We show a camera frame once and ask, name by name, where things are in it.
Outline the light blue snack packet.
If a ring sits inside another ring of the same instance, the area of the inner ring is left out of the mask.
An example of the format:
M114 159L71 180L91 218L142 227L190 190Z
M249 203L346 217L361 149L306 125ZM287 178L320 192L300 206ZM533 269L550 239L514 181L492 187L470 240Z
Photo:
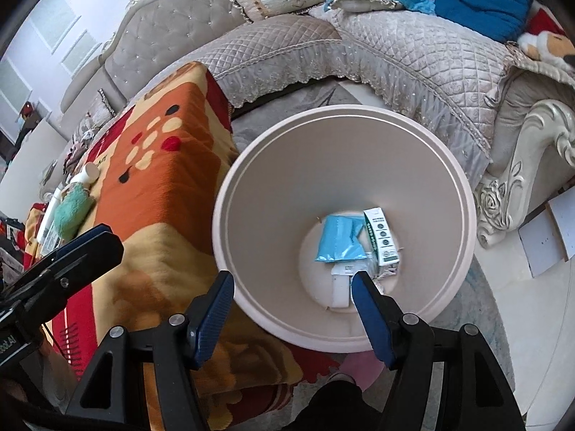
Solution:
M362 216L328 215L318 244L316 262L338 263L367 257L359 236L364 229Z

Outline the white milk carton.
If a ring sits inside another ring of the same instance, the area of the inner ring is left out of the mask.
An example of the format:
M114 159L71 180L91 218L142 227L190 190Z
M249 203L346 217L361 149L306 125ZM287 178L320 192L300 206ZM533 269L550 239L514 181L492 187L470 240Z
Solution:
M400 256L383 209L374 207L364 210L364 222L378 266L397 265Z

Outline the white round trash bin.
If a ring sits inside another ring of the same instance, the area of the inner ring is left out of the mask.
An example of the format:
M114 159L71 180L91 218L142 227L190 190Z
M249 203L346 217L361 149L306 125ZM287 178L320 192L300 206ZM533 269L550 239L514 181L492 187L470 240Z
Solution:
M400 308L434 320L471 266L468 179L433 133L361 105L312 109L259 135L225 177L212 241L235 300L303 348L369 349L352 294L363 270Z

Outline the white cylindrical bottle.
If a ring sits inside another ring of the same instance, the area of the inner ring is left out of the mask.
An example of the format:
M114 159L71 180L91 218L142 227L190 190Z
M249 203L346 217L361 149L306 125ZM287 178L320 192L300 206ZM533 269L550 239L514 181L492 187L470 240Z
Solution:
M63 192L62 187L57 187L52 194L48 207L46 208L46 212L40 224L40 228L38 229L37 233L37 241L40 245L44 243L47 234L50 231L50 227L52 226L52 222L54 222L56 209L59 207L61 203L61 193Z

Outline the teal green towel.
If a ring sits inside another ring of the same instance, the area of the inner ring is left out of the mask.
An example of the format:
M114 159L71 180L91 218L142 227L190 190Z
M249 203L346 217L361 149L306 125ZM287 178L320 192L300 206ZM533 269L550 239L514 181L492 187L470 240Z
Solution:
M80 183L73 183L54 214L54 229L63 241L70 241L83 225L96 199Z

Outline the white pink yogurt bottle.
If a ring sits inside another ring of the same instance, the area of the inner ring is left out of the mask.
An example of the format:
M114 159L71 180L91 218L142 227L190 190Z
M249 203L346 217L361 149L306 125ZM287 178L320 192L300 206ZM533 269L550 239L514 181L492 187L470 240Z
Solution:
M70 184L81 184L90 187L100 177L100 169L93 162L86 162L69 181Z

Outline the orange red patterned blanket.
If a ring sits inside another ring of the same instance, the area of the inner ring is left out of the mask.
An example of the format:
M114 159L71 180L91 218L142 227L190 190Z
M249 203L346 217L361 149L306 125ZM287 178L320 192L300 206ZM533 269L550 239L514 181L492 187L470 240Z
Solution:
M112 327L153 328L184 311L215 279L211 220L237 151L230 105L208 68L193 61L141 96L89 151L100 169L88 230L110 226L123 242L116 269L76 294L39 355L48 397L65 405ZM215 353L193 379L208 424L280 409L300 383L315 383L330 356L281 342L233 307Z

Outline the small patterned cushion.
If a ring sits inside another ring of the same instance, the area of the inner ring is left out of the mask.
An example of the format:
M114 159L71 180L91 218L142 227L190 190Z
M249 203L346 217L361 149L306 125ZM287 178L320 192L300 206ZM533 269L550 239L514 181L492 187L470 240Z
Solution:
M95 97L89 104L88 111L83 115L72 133L72 142L92 142L96 133L112 120L115 115L116 112L109 103L104 90L98 89Z

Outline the grey tufted sofa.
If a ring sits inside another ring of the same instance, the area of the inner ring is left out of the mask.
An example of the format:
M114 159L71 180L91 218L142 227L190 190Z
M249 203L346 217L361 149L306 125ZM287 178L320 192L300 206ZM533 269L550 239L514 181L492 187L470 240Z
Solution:
M463 167L479 241L498 243L574 172L574 79L471 29L420 13L315 10L247 22L232 0L130 0L107 48L74 77L56 124L70 137L93 103L121 112L181 65L208 66L241 107L327 77L367 84L430 129Z

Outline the plush toy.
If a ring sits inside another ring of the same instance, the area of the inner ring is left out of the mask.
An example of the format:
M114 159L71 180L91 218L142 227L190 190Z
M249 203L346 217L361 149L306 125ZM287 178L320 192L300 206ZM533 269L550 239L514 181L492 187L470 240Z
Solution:
M547 7L539 6L534 10L528 17L526 32L519 36L517 42L530 59L574 73L573 43Z

